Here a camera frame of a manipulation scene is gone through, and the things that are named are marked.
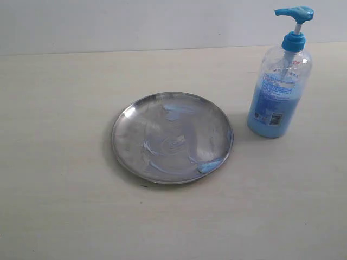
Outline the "blue soap pump bottle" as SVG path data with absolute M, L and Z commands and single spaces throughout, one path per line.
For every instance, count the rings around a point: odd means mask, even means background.
M 247 125 L 254 133 L 267 138 L 286 133 L 312 69 L 301 26 L 313 19 L 313 9 L 298 6 L 276 9 L 274 13 L 292 17 L 296 26 L 284 36 L 281 45 L 265 53 L 255 84 Z

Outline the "round stainless steel plate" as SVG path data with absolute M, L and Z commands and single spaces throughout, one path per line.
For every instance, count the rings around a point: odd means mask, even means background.
M 198 165 L 219 158 L 225 163 L 233 141 L 223 110 L 203 97 L 182 92 L 152 94 L 130 104 L 114 122 L 111 134 L 114 155 L 124 168 L 165 185 L 208 176 L 212 172 L 201 174 Z

